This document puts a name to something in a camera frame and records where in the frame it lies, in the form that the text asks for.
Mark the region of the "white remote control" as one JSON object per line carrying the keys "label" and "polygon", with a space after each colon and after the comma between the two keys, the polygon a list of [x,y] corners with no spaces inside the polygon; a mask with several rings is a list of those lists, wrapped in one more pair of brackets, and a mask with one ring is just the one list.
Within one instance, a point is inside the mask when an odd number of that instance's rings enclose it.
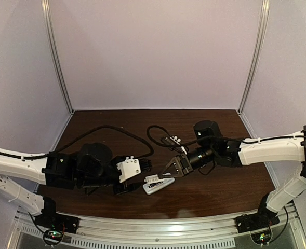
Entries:
{"label": "white remote control", "polygon": [[175,179],[173,177],[159,178],[158,175],[151,175],[145,178],[145,184],[142,186],[147,195],[152,195],[157,191],[173,184]]}

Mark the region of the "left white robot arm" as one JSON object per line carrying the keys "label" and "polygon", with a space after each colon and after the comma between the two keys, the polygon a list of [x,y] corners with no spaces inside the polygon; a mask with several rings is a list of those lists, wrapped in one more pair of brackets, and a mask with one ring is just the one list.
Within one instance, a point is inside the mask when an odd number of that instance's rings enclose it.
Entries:
{"label": "left white robot arm", "polygon": [[147,156],[116,156],[104,144],[84,144],[78,152],[64,154],[26,154],[0,148],[0,194],[26,209],[31,215],[55,220],[56,204],[51,198],[37,196],[11,177],[40,185],[73,190],[113,186],[115,194],[140,187],[127,180],[151,170]]}

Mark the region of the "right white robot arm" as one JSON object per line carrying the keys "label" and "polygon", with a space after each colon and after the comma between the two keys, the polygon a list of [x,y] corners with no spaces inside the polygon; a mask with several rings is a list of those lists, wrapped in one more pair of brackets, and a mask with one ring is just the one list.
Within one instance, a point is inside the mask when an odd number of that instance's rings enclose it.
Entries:
{"label": "right white robot arm", "polygon": [[297,161],[301,166],[282,186],[265,195],[258,210],[250,216],[236,218],[239,228],[246,224],[267,227],[272,224],[278,212],[290,201],[306,190],[306,126],[299,132],[257,139],[229,139],[223,137],[218,124],[204,120],[193,127],[199,148],[181,153],[158,174],[166,178],[185,175],[213,162],[224,167],[242,167],[261,162]]}

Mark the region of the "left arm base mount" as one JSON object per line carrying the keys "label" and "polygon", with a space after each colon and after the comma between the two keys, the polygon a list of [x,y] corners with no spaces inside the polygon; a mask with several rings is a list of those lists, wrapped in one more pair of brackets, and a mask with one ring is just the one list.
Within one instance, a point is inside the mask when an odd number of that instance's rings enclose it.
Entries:
{"label": "left arm base mount", "polygon": [[54,216],[41,214],[30,215],[35,227],[42,233],[42,239],[47,246],[59,245],[67,233],[76,234],[79,221],[78,217],[56,213]]}

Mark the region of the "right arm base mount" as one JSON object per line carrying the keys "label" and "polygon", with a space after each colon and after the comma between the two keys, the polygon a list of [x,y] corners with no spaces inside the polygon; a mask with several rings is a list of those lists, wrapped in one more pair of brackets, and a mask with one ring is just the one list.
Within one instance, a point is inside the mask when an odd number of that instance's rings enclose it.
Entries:
{"label": "right arm base mount", "polygon": [[280,222],[278,217],[267,218],[258,213],[243,214],[236,217],[235,224],[238,233],[249,232],[251,240],[260,246],[268,245],[273,237],[271,227]]}

